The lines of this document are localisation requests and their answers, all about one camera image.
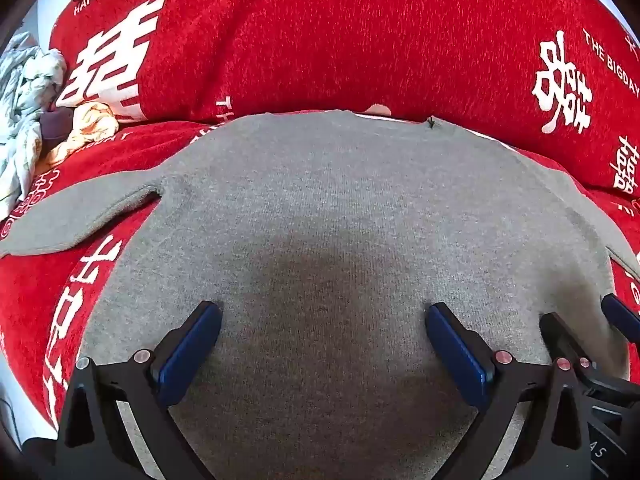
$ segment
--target gray sweater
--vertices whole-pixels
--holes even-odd
[[[475,412],[431,349],[424,303],[538,363],[538,319],[557,311],[605,370],[628,375],[599,309],[610,258],[640,277],[622,233],[564,173],[445,121],[241,118],[156,168],[43,200],[0,253],[71,247],[153,192],[82,352],[126,359],[200,300],[222,301],[218,344],[172,408],[220,480],[430,478]]]

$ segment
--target metal screw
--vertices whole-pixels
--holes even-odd
[[[569,362],[569,359],[560,357],[558,358],[557,362],[558,362],[558,368],[560,368],[561,370],[564,370],[564,371],[571,370],[571,363]]]
[[[506,350],[498,350],[495,353],[495,360],[503,365],[508,365],[511,361],[513,361],[513,356]]]
[[[146,363],[147,361],[149,361],[149,358],[151,357],[151,352],[149,350],[138,350],[136,352],[136,354],[133,356],[133,360],[137,363]]]
[[[76,368],[78,370],[84,370],[85,368],[87,368],[89,365],[89,358],[88,357],[81,357],[78,359],[78,362],[76,363]]]

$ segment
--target red fabric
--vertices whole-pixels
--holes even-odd
[[[545,134],[559,103],[532,91],[547,70],[541,43],[558,43],[559,31],[573,65],[554,72],[563,106]],[[435,114],[553,158],[586,186],[640,196],[636,152],[620,141],[638,146],[638,48],[597,0],[81,0],[63,11],[51,46],[80,67],[59,104],[97,98],[123,120],[206,122],[382,104],[396,118]],[[565,124],[571,99],[584,108],[582,126]]]
[[[44,197],[95,176],[152,168],[209,130],[204,124],[186,121],[146,124],[125,128],[111,139],[88,145],[72,154],[59,167],[34,179],[27,198],[5,222],[0,222],[0,238],[6,236],[16,218]],[[42,394],[43,383],[50,375],[44,359],[48,355],[50,364],[55,367],[57,358],[62,358],[60,381],[55,381],[54,385],[55,393],[60,398],[62,381],[69,377],[69,363],[72,363],[78,351],[86,320],[113,263],[105,261],[96,264],[99,267],[98,275],[93,284],[71,282],[70,277],[79,275],[84,267],[80,259],[93,254],[108,235],[113,235],[113,244],[123,241],[122,250],[153,205],[113,221],[68,251],[41,256],[5,256],[0,259],[0,344],[18,382],[43,415],[46,416],[49,405],[48,397]],[[66,329],[66,334],[61,336],[57,333],[55,344],[51,345],[56,307],[65,287],[68,286],[68,293],[73,295],[78,291],[78,285],[84,286],[82,308],[77,313],[77,319],[73,316],[69,319],[72,324]],[[68,309],[69,305],[63,301],[59,316],[54,320],[57,324],[65,324],[63,321]]]

